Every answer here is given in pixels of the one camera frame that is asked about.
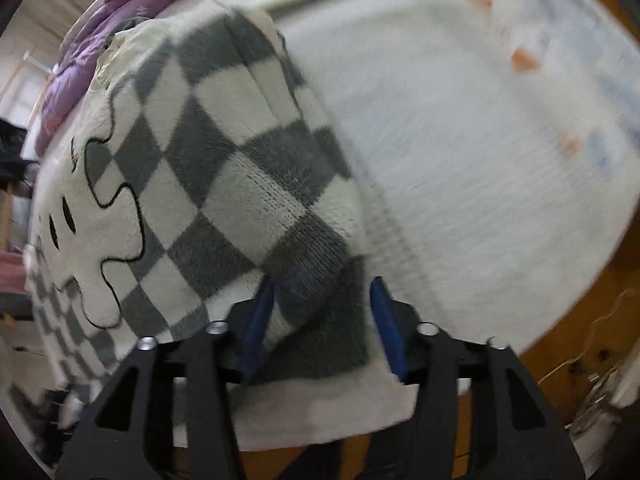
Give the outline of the grey white checkered cardigan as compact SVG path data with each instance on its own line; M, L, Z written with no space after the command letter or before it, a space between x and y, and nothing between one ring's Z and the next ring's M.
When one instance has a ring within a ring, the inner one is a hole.
M47 357L82 403L142 337L276 304L256 382L369 359L359 190L268 14L201 3L117 35L43 161L24 260Z

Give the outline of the bed with floral sheet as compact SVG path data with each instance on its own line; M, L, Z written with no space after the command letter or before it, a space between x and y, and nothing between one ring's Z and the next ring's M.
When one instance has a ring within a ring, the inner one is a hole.
M329 119L363 208L369 359L328 379L232 389L243 450L324 443L405 420L368 289L451 335L522 351L588 289L639 203L639 48L597 0L178 0L268 14ZM1 330L1 411L55 373L36 321Z

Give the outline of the purple floral duvet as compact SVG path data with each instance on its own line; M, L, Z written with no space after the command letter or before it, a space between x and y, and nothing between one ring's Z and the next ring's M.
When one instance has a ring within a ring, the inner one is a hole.
M85 95L103 92L171 38L158 16L178 0L96 0L65 36L40 113L35 152L46 156Z

